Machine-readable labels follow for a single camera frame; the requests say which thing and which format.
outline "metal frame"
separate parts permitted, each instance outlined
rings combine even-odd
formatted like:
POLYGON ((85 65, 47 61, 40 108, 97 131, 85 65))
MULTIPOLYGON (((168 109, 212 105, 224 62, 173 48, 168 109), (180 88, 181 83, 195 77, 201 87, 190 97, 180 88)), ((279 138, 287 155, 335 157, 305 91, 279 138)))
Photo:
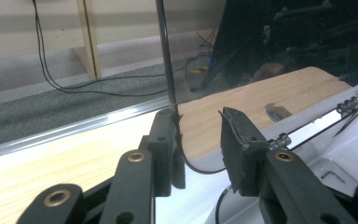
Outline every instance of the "metal frame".
POLYGON ((303 127, 300 127, 297 130, 287 134, 287 137, 290 139, 290 143, 286 147, 290 150, 294 150, 296 147, 306 142, 314 135, 322 132, 323 130, 326 130, 346 117, 347 116, 343 116, 342 113, 339 113, 338 109, 333 109, 323 116, 312 120, 303 127))
POLYGON ((152 111, 168 108, 170 102, 168 97, 160 97, 142 104, 129 106, 117 111, 85 119, 73 124, 53 129, 44 133, 34 134, 22 139, 10 141, 0 145, 0 156, 24 150, 29 147, 39 146, 47 142, 61 139, 78 133, 87 132, 108 124, 116 123, 124 119, 130 119, 152 111))

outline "carpeted floor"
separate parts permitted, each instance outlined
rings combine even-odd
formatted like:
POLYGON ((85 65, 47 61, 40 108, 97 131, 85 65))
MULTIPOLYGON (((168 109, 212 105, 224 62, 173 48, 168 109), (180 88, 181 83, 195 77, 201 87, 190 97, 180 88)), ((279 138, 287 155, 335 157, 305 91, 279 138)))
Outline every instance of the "carpeted floor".
MULTIPOLYGON (((126 72, 115 77, 163 74, 162 64, 126 72)), ((106 80, 82 91, 148 94, 166 89, 165 76, 106 80)), ((0 144, 150 101, 167 92, 142 97, 120 97, 98 93, 48 91, 0 104, 0 144)))

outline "electrical cord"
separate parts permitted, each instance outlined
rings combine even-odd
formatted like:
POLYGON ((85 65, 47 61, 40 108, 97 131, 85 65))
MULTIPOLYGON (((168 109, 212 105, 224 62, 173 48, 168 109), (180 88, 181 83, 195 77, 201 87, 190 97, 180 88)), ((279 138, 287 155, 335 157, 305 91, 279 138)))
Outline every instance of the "electrical cord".
POLYGON ((40 20, 39 20, 39 13, 37 11, 36 1, 33 0, 33 3, 34 3, 35 27, 36 27, 36 35, 37 35, 39 60, 42 65, 42 72, 43 72, 43 76, 44 76, 45 80, 48 82, 49 85, 54 87, 54 89, 56 89, 58 91, 65 92, 65 93, 101 93, 101 94, 108 94, 108 95, 113 95, 113 96, 125 96, 125 97, 150 96, 150 95, 156 95, 156 94, 167 91, 167 90, 163 90, 163 91, 156 91, 156 92, 151 92, 151 93, 146 93, 146 94, 119 94, 119 93, 112 93, 112 92, 106 92, 106 91, 70 91, 70 90, 74 90, 74 89, 83 88, 83 87, 95 84, 97 82, 102 82, 102 81, 108 81, 108 80, 114 80, 114 79, 124 79, 124 78, 137 78, 137 77, 162 77, 162 76, 165 76, 165 74, 149 75, 149 76, 111 77, 111 78, 106 78, 106 79, 95 80, 91 83, 87 83, 87 84, 83 84, 83 85, 75 86, 75 87, 61 86, 54 80, 54 78, 51 76, 51 74, 48 70, 48 65, 47 65, 47 60, 46 60, 46 52, 45 52, 45 43, 44 43, 44 38, 43 38, 43 33, 42 33, 42 27, 41 27, 40 20))
POLYGON ((358 117, 358 111, 356 111, 354 114, 351 115, 350 118, 348 118, 348 120, 345 122, 345 124, 339 129, 339 131, 334 136, 337 136, 340 133, 342 133, 348 126, 350 126, 350 124, 354 120, 356 120, 357 117, 358 117))
POLYGON ((201 39, 201 40, 203 40, 203 42, 201 43, 201 46, 202 47, 209 47, 209 48, 212 48, 213 47, 213 44, 211 43, 211 41, 212 41, 212 39, 213 39, 213 36, 214 36, 214 33, 216 32, 216 29, 213 29, 212 31, 211 31, 211 33, 208 35, 208 37, 205 39, 204 37, 202 37, 201 35, 200 35, 200 33, 198 32, 198 31, 196 31, 196 34, 199 36, 199 38, 201 39))
POLYGON ((231 185, 228 186, 223 192, 220 194, 219 199, 217 200, 216 208, 214 210, 214 222, 216 224, 220 223, 219 220, 219 213, 220 213, 220 206, 222 205, 223 199, 225 198, 226 194, 232 189, 231 185))
MULTIPOLYGON (((211 56, 210 53, 199 52, 199 53, 197 54, 197 56, 187 59, 186 62, 185 62, 185 65, 183 65, 182 67, 180 67, 180 68, 174 70, 172 73, 174 74, 174 73, 176 73, 176 72, 178 72, 178 71, 180 71, 180 70, 186 69, 186 70, 185 70, 185 75, 186 75, 186 74, 187 74, 187 67, 188 67, 188 65, 189 65, 191 62, 197 60, 199 57, 212 57, 212 56, 211 56)), ((180 82, 175 83, 175 88, 176 88, 177 86, 179 86, 179 84, 181 84, 181 83, 183 83, 183 82, 185 82, 185 81, 182 80, 182 81, 180 81, 180 82)))

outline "wooden board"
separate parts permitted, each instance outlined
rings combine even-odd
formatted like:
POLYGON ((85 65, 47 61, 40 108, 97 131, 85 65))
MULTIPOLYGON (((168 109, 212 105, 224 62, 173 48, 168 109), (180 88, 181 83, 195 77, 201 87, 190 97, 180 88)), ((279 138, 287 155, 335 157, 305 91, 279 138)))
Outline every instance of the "wooden board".
POLYGON ((179 105, 185 154, 195 159, 220 148, 218 111, 224 106, 239 109, 263 129, 273 123, 266 114, 268 104, 284 106, 295 114, 349 87, 337 77, 309 67, 179 105))
POLYGON ((101 63, 92 17, 92 3, 90 0, 77 0, 77 2, 85 47, 74 49, 74 51, 91 78, 101 77, 101 63))
POLYGON ((0 157, 0 223, 15 223, 34 197, 60 183, 90 189, 148 135, 156 112, 0 157))

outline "light wood panel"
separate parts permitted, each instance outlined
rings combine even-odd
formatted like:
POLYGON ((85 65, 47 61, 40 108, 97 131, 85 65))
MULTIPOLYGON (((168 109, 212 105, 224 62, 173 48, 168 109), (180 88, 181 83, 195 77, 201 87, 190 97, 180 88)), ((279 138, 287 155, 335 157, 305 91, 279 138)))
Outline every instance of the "light wood panel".
POLYGON ((97 49, 94 18, 92 16, 92 2, 77 0, 85 47, 74 49, 77 57, 83 63, 89 76, 101 77, 100 56, 97 49))
POLYGON ((155 114, 0 157, 0 223, 15 223, 38 193, 55 184, 87 190, 114 175, 120 156, 149 134, 155 114))
MULTIPOLYGON (((155 0, 93 0, 97 43, 159 35, 155 0)), ((164 0, 170 34, 217 28, 225 1, 164 0)))
POLYGON ((218 111, 224 106, 239 109, 263 129, 273 123, 266 114, 267 104, 284 106, 295 114, 349 87, 337 77, 309 67, 179 105, 184 151, 194 159, 220 148, 218 111))
MULTIPOLYGON (((36 1, 46 51, 85 46, 76 0, 36 1)), ((0 0, 0 58, 37 53, 31 0, 0 0)))

